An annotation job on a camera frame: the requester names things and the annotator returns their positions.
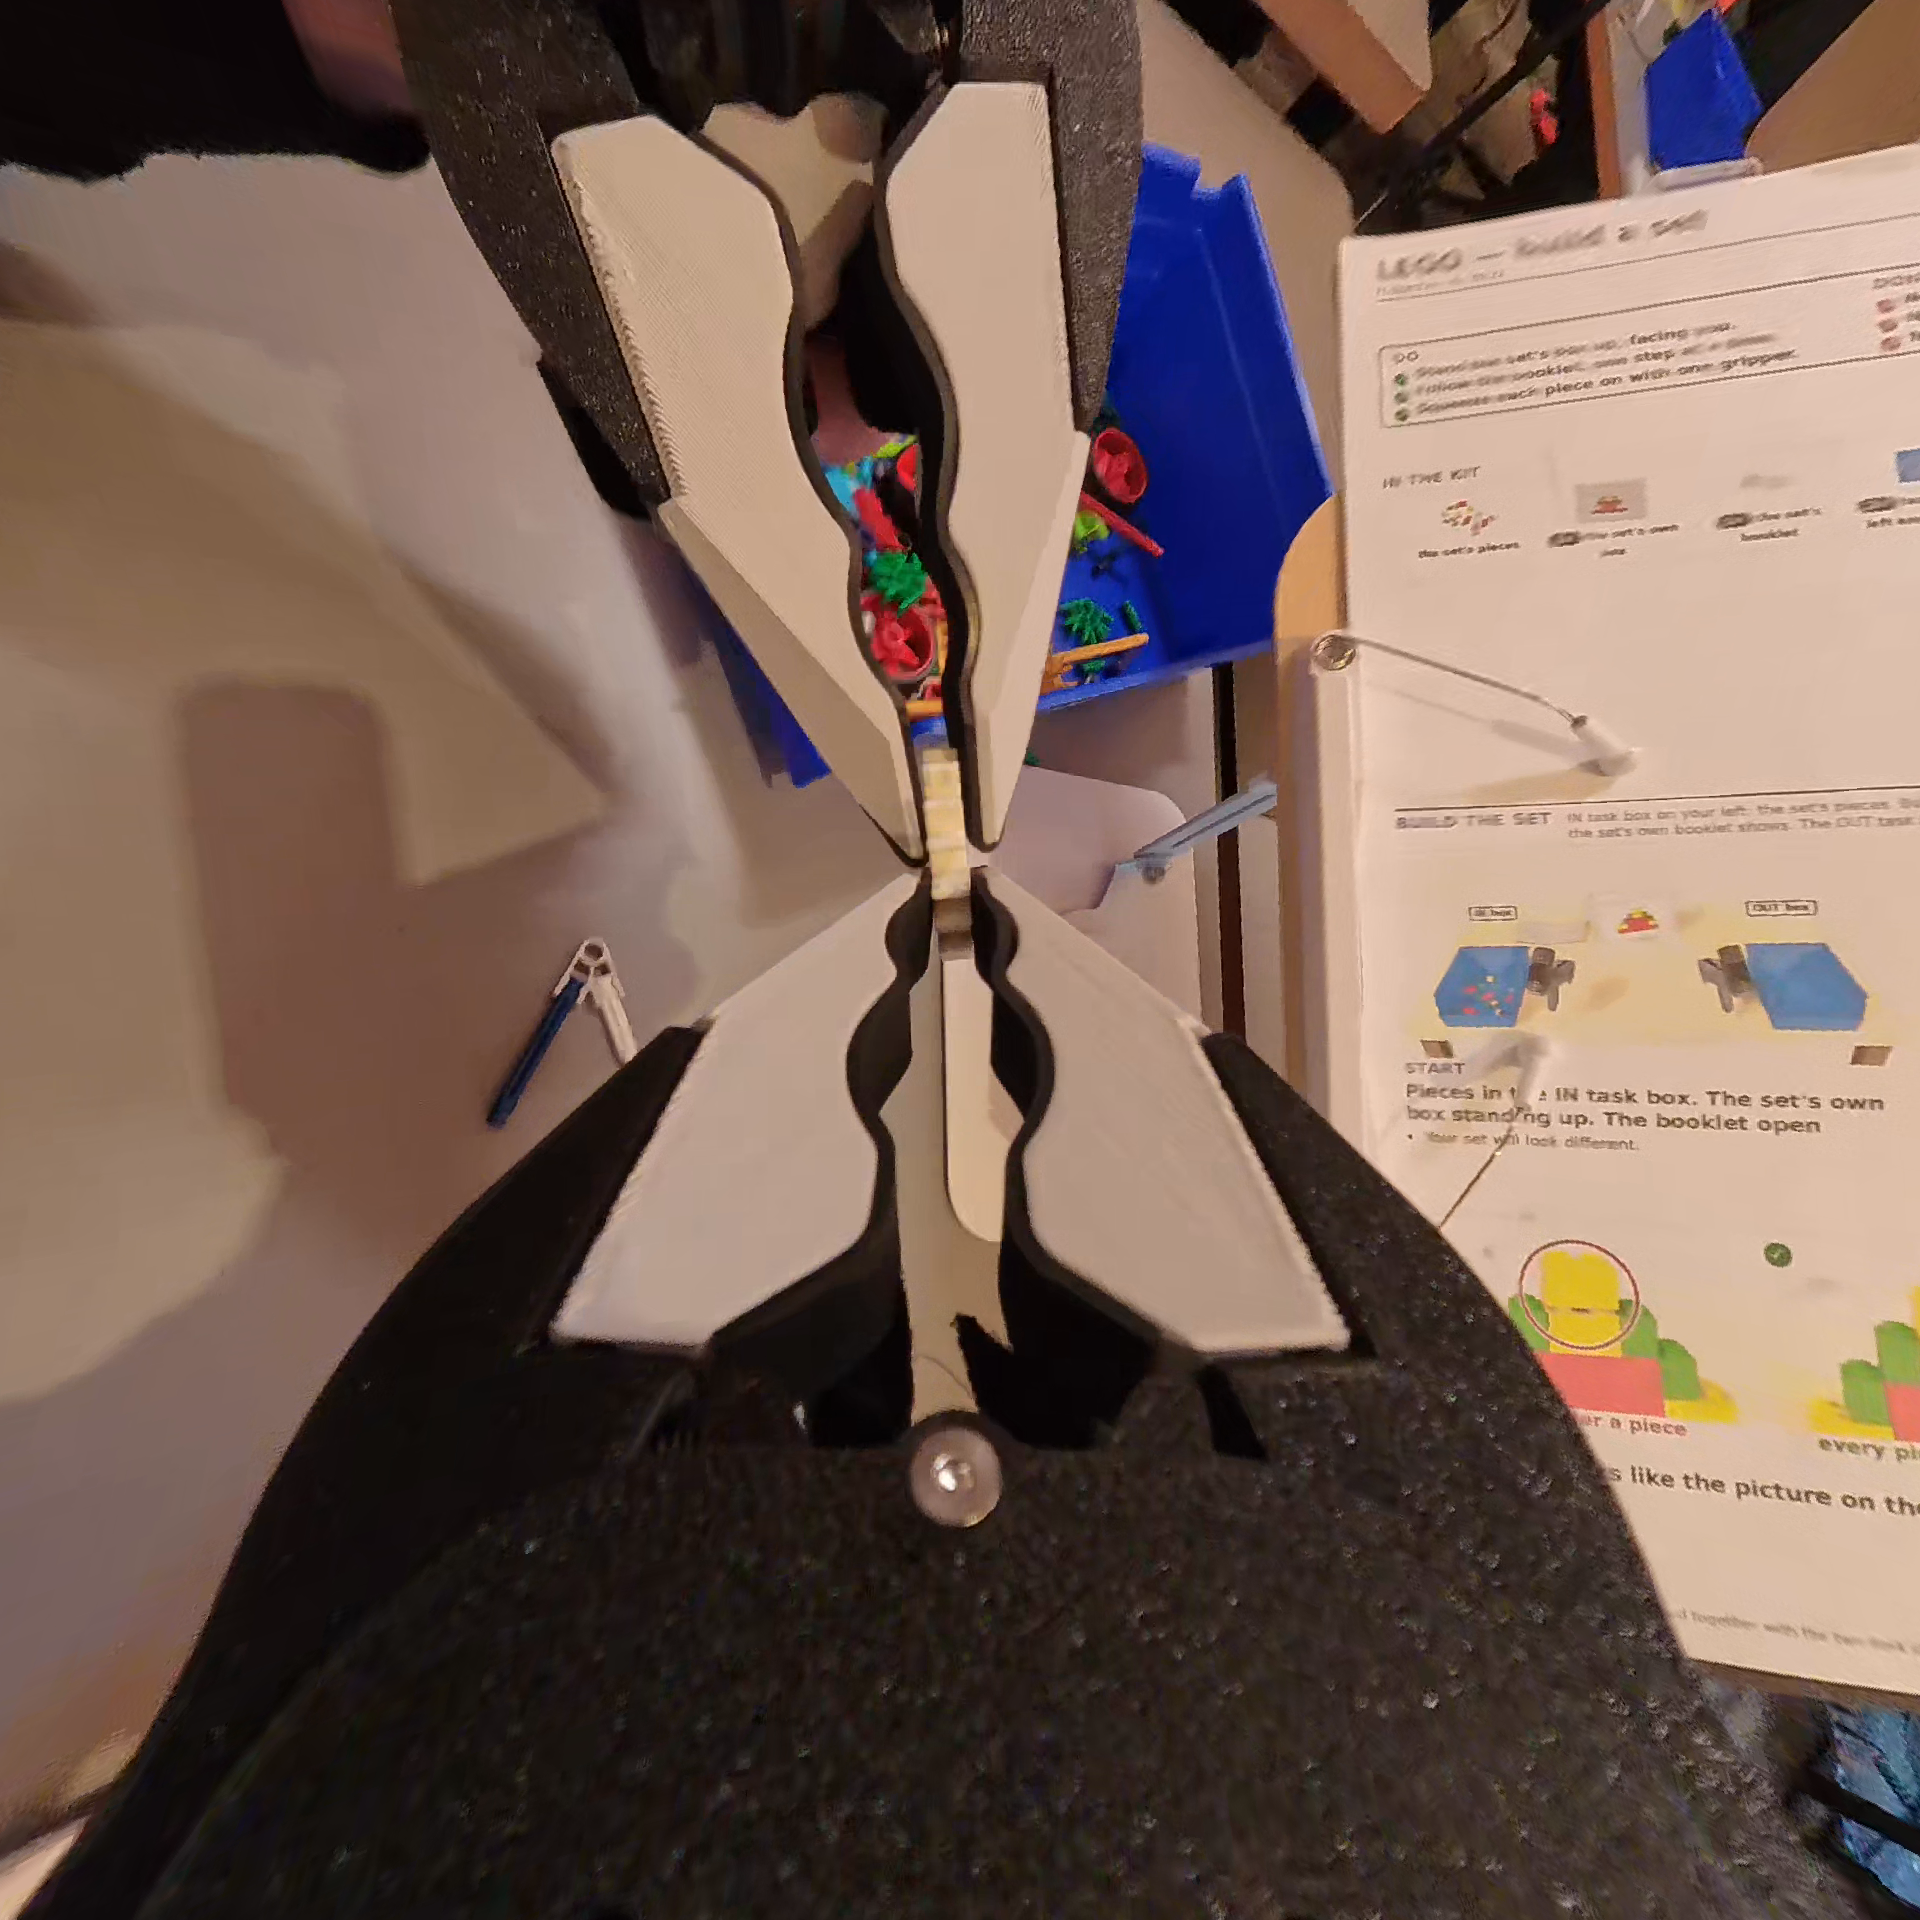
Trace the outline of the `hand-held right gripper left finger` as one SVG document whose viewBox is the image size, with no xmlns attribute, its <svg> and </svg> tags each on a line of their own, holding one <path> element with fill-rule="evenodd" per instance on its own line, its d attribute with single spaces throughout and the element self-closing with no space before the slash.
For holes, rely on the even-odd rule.
<svg viewBox="0 0 1920 1920">
<path fill-rule="evenodd" d="M 879 1150 L 848 1063 L 898 983 L 898 875 L 718 1000 L 554 1321 L 567 1343 L 701 1352 L 851 1250 Z"/>
</svg>

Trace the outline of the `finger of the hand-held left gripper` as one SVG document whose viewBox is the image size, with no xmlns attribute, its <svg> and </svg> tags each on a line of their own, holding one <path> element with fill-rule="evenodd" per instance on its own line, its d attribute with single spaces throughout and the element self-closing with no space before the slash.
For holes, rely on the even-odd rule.
<svg viewBox="0 0 1920 1920">
<path fill-rule="evenodd" d="M 1073 413 L 1064 237 L 1041 84 L 940 88 L 887 153 L 883 275 L 933 376 L 933 556 L 959 587 L 959 734 L 975 843 L 1026 760 L 1088 467 Z"/>
<path fill-rule="evenodd" d="M 772 186 L 655 112 L 560 133 L 554 168 L 667 499 L 657 522 L 908 862 L 925 816 L 858 618 L 858 536 L 806 443 L 798 254 Z"/>
</svg>

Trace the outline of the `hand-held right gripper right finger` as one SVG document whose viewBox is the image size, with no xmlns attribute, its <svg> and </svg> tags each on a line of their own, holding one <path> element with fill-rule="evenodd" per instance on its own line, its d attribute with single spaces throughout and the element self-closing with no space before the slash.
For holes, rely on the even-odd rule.
<svg viewBox="0 0 1920 1920">
<path fill-rule="evenodd" d="M 1189 1357 L 1344 1353 L 1348 1323 L 1207 1055 L 1211 1032 L 1009 875 L 981 872 L 975 905 L 1010 1244 Z"/>
</svg>

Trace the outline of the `blue parts bin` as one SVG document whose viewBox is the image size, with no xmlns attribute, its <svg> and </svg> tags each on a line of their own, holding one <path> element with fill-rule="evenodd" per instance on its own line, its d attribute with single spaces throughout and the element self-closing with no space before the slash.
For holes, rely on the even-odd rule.
<svg viewBox="0 0 1920 1920">
<path fill-rule="evenodd" d="M 1039 711 L 1215 674 L 1271 641 L 1294 536 L 1332 496 L 1266 228 L 1246 175 L 1143 143 L 1100 432 L 1143 461 L 1138 536 L 1076 533 L 1048 646 L 1076 655 Z"/>
</svg>

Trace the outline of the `blue rod piece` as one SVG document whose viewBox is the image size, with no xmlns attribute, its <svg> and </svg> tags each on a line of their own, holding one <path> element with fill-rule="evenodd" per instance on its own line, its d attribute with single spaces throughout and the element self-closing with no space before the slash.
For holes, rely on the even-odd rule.
<svg viewBox="0 0 1920 1920">
<path fill-rule="evenodd" d="M 493 1094 L 493 1107 L 486 1109 L 490 1129 L 500 1129 L 517 1116 L 533 1078 L 538 1075 L 545 1055 L 550 1053 L 567 1019 L 573 1019 L 585 996 L 588 996 L 588 978 L 575 969 L 570 969 L 564 983 L 550 992 L 538 1022 L 533 1027 L 530 1039 L 521 1044 L 509 1068 L 503 1073 L 500 1083 Z"/>
</svg>

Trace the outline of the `white rod piece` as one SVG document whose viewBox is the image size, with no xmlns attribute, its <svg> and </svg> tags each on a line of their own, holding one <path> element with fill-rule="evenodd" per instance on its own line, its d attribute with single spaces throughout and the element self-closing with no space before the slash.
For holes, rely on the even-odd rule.
<svg viewBox="0 0 1920 1920">
<path fill-rule="evenodd" d="M 933 742 L 918 752 L 918 797 L 929 898 L 943 910 L 968 900 L 975 869 L 963 757 L 952 745 Z"/>
</svg>

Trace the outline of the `pile of colourful construction pieces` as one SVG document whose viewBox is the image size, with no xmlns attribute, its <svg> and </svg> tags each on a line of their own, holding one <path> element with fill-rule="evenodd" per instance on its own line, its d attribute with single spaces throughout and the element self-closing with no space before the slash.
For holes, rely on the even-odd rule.
<svg viewBox="0 0 1920 1920">
<path fill-rule="evenodd" d="M 1107 404 L 1098 413 L 1098 431 L 1111 424 L 1124 427 Z M 843 508 L 851 508 L 858 522 L 860 619 L 865 606 L 891 602 L 898 609 L 918 606 L 947 623 L 937 674 L 905 697 L 911 722 L 918 731 L 932 731 L 947 715 L 951 618 L 918 539 L 918 439 L 887 439 L 865 456 L 830 467 L 830 487 Z M 1143 532 L 1139 504 L 1122 512 L 1098 499 L 1086 476 L 1071 528 L 1071 561 L 1048 628 L 1041 704 L 1107 691 L 1114 682 L 1138 680 L 1149 662 L 1155 618 L 1143 611 L 1139 561 L 1159 561 L 1165 545 Z"/>
</svg>

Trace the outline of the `white document stand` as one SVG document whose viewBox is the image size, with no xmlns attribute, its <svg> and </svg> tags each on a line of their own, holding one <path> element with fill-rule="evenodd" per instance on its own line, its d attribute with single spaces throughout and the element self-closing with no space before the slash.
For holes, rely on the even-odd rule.
<svg viewBox="0 0 1920 1920">
<path fill-rule="evenodd" d="M 1250 1256 L 1257 1270 L 1304 1263 L 1285 1205 L 1235 1116 L 1197 1012 L 1198 960 L 1174 951 L 1171 910 L 1139 866 L 1115 869 L 1104 900 L 1058 914 L 995 866 L 970 869 L 968 900 L 933 912 L 940 950 L 947 1197 L 959 1224 L 1004 1242 L 1021 1223 L 1014 1176 L 1033 1141 L 1051 1150 L 1029 1184 L 1048 1197 L 1041 1254 L 1098 1274 L 1135 1259 L 1149 1278 L 1189 1254 Z M 1066 1094 L 1010 1089 L 991 1059 L 1017 985 L 995 985 L 975 951 L 1001 910 L 1029 959 L 1026 997 L 1039 1063 Z"/>
</svg>

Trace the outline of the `printed instruction sheet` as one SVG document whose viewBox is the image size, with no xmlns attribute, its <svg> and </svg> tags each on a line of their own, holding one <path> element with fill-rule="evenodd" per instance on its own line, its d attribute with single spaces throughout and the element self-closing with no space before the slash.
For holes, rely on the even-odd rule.
<svg viewBox="0 0 1920 1920">
<path fill-rule="evenodd" d="M 1340 253 L 1334 1116 L 1684 1645 L 1917 1699 L 1917 147 Z"/>
</svg>

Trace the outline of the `blue storage crate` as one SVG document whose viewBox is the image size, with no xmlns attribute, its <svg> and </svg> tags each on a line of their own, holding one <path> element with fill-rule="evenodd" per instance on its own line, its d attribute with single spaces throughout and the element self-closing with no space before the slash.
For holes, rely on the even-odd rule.
<svg viewBox="0 0 1920 1920">
<path fill-rule="evenodd" d="M 1668 37 L 1645 72 L 1646 160 L 1653 173 L 1734 167 L 1748 157 L 1748 134 L 1765 105 L 1742 51 L 1709 2 Z"/>
</svg>

